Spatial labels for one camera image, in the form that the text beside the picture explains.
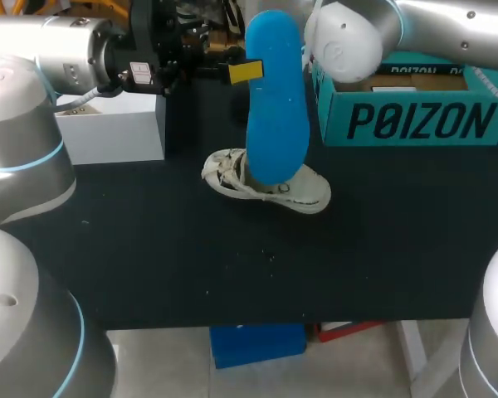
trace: black mechanical part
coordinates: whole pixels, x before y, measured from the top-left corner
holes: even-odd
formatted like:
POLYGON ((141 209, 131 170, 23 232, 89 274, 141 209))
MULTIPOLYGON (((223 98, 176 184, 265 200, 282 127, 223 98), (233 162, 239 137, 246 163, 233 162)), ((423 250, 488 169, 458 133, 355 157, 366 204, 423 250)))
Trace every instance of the black mechanical part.
POLYGON ((180 23, 174 0, 134 0, 127 34, 112 37, 105 50, 113 85, 131 93, 170 95, 179 82, 194 77, 228 83, 228 64, 245 59, 245 51, 206 53, 209 28, 204 20, 180 23))

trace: blue object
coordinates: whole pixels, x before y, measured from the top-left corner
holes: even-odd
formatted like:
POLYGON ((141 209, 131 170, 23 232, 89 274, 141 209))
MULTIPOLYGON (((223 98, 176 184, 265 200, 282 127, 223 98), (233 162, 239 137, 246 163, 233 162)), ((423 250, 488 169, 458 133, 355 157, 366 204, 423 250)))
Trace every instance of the blue object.
POLYGON ((210 328, 217 369, 298 355, 305 351, 303 325, 210 328))
POLYGON ((285 12, 262 12, 247 28, 247 59, 264 65, 264 77, 249 81, 247 121, 247 161, 262 184, 283 183, 305 161, 310 123, 300 49, 298 27, 285 12))
MULTIPOLYGON (((395 64, 438 65, 438 58, 411 53, 395 64)), ((498 71, 483 70, 498 87, 498 71)), ((497 145, 498 98, 467 67, 468 90, 338 92, 314 64, 312 78, 321 134, 328 146, 497 145)))

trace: shoe sole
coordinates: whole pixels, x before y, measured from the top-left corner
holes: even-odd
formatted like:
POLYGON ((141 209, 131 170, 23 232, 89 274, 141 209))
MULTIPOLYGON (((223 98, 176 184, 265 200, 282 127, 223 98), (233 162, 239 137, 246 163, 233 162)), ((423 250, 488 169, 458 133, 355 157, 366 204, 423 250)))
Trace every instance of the shoe sole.
MULTIPOLYGON (((205 161, 204 168, 206 168, 211 162, 213 162, 213 158, 216 157, 217 155, 227 155, 229 152, 228 149, 223 149, 221 151, 217 151, 210 155, 207 160, 205 161)), ((224 188, 221 186, 219 179, 217 178, 217 174, 208 174, 205 178, 205 181, 207 184, 217 193, 221 193, 222 195, 226 197, 231 197, 232 199, 239 199, 242 201, 263 201, 260 198, 257 197, 251 197, 249 194, 245 192, 240 192, 235 189, 229 189, 229 188, 224 188)), ((288 207, 289 209, 293 211, 297 211, 302 214, 317 214, 321 211, 323 211, 330 203, 330 199, 332 198, 332 190, 330 189, 330 185, 328 185, 328 190, 326 191, 325 195, 323 198, 318 201, 317 203, 314 204, 303 204, 303 203, 297 203, 294 201, 281 201, 277 199, 269 199, 266 200, 271 203, 275 203, 280 206, 288 207)))

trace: sticker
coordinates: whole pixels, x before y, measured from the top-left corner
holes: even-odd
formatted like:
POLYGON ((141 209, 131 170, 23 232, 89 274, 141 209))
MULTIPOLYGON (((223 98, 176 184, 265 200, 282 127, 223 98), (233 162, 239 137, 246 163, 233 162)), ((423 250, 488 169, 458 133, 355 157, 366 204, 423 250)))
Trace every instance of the sticker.
POLYGON ((131 71, 133 79, 137 85, 151 85, 151 71, 147 62, 131 62, 131 71))

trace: white box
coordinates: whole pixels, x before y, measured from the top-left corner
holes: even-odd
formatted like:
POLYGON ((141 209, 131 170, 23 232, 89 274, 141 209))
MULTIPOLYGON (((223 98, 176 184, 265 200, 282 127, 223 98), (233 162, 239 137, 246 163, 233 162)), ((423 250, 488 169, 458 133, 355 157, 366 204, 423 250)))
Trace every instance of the white box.
POLYGON ((58 114, 57 123, 73 164, 140 162, 164 160, 165 115, 164 97, 123 92, 58 114))

